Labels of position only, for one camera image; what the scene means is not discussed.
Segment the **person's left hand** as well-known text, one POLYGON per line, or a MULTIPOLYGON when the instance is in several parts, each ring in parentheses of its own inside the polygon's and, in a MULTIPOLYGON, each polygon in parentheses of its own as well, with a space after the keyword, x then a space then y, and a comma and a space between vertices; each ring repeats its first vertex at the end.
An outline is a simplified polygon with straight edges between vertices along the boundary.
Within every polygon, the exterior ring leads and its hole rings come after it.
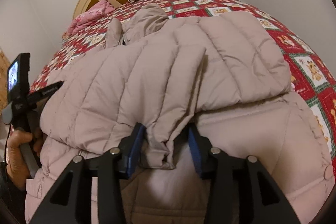
POLYGON ((34 133, 15 130, 7 141, 8 165, 6 167, 9 178, 19 190, 25 190, 26 180, 30 178, 30 171, 23 159, 20 146, 33 141, 33 151, 40 157, 46 135, 37 127, 34 133))

